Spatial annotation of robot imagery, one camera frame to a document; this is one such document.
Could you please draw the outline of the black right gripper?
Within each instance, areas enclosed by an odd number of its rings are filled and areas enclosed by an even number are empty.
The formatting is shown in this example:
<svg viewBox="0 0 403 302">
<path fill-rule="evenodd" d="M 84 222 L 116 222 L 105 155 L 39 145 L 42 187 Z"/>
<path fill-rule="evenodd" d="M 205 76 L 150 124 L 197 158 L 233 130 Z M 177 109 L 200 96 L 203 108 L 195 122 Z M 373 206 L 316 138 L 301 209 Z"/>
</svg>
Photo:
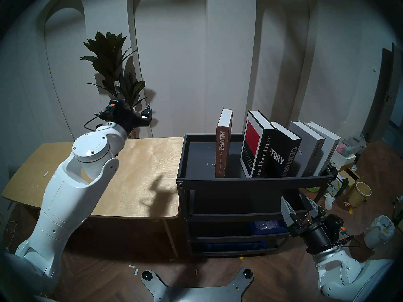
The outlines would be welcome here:
<svg viewBox="0 0 403 302">
<path fill-rule="evenodd" d="M 334 214 L 317 218 L 318 205 L 301 191 L 299 196 L 306 211 L 314 220 L 303 224 L 284 197 L 281 197 L 280 201 L 281 214 L 290 235 L 303 239 L 307 246 L 307 253 L 318 254 L 334 247 L 345 246 L 349 241 L 354 240 L 354 235 L 349 235 L 346 231 L 341 232 L 344 227 L 342 218 Z"/>
</svg>

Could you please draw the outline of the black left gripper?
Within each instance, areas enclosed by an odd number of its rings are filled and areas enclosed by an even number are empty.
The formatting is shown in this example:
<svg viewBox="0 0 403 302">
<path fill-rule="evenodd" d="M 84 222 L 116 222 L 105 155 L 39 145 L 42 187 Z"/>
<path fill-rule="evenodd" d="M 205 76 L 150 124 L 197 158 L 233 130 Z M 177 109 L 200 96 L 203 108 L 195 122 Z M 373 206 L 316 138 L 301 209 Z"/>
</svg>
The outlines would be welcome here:
<svg viewBox="0 0 403 302">
<path fill-rule="evenodd" d="M 148 103 L 140 115 L 127 109 L 124 99 L 111 99 L 106 107 L 107 122 L 106 126 L 113 126 L 112 122 L 122 127 L 127 136 L 138 127 L 148 127 L 152 121 L 152 108 Z"/>
</svg>

